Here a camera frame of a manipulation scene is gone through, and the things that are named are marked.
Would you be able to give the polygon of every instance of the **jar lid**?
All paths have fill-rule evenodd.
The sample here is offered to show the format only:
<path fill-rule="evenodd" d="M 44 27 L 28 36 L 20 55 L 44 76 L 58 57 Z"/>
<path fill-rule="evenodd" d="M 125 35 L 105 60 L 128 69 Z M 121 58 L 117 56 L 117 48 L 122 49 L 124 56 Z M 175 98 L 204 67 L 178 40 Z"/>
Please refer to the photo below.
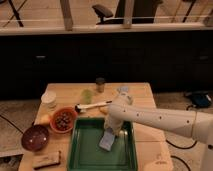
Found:
<path fill-rule="evenodd" d="M 42 96 L 41 96 L 41 101 L 43 103 L 51 103 L 56 99 L 56 93 L 54 91 L 46 91 Z"/>
<path fill-rule="evenodd" d="M 102 77 L 96 78 L 95 80 L 96 84 L 104 84 L 105 82 L 106 82 L 105 79 Z"/>

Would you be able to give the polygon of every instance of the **white cup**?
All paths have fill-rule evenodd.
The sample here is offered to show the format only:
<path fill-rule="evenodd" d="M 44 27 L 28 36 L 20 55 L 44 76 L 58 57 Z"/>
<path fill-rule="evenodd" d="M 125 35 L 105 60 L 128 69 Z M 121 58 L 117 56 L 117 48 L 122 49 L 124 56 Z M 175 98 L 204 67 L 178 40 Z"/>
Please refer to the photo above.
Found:
<path fill-rule="evenodd" d="M 41 96 L 41 102 L 48 108 L 54 108 L 56 106 L 56 93 L 54 91 L 46 91 Z"/>

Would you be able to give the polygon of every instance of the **small jar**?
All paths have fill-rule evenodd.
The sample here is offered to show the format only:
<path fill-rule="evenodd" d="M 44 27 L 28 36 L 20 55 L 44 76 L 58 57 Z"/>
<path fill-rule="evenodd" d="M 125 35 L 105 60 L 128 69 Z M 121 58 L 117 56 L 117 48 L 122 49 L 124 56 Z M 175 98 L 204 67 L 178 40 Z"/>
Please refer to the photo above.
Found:
<path fill-rule="evenodd" d="M 46 91 L 41 96 L 41 102 L 48 108 L 54 108 L 56 106 L 56 93 L 54 91 Z"/>
<path fill-rule="evenodd" d="M 96 78 L 95 83 L 96 83 L 96 90 L 99 93 L 104 92 L 104 86 L 105 86 L 105 79 L 104 78 Z"/>

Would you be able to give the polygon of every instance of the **red bowl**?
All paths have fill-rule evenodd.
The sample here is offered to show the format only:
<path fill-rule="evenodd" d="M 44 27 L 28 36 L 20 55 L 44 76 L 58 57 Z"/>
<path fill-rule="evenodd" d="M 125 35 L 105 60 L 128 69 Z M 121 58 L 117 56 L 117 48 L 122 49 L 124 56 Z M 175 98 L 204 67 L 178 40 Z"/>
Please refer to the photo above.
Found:
<path fill-rule="evenodd" d="M 57 110 L 50 119 L 50 127 L 56 133 L 67 133 L 72 130 L 77 112 L 72 107 Z"/>

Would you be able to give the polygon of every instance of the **nuts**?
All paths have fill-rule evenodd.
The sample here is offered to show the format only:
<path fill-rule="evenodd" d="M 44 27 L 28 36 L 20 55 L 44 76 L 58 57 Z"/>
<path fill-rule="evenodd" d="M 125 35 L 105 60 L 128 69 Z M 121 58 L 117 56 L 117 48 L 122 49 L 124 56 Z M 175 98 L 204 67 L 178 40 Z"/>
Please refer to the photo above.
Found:
<path fill-rule="evenodd" d="M 71 113 L 63 112 L 61 115 L 58 115 L 55 119 L 56 128 L 60 131 L 65 131 L 70 128 L 71 122 Z"/>

